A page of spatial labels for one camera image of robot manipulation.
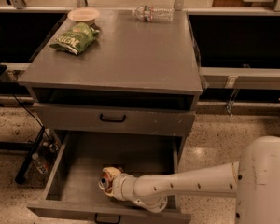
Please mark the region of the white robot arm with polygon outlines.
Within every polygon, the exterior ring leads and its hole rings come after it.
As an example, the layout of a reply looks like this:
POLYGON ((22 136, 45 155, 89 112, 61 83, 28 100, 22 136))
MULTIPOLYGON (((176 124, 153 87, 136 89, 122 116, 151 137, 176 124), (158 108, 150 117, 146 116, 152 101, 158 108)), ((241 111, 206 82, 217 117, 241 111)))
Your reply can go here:
POLYGON ((152 213, 163 211, 172 195, 230 195, 236 224, 280 224, 280 138, 254 140, 237 162, 171 175, 135 177, 106 167, 99 187, 152 213))

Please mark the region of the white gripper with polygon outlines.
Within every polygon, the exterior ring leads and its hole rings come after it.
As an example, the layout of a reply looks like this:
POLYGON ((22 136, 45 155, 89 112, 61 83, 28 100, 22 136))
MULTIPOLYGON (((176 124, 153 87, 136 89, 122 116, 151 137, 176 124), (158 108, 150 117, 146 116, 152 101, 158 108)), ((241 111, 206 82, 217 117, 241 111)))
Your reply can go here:
POLYGON ((123 173, 122 168, 116 168, 113 166, 104 167, 103 173, 107 179, 113 179, 112 191, 106 192, 106 196, 115 197, 120 201, 133 202, 135 200, 133 188, 134 183, 137 180, 136 177, 123 173))

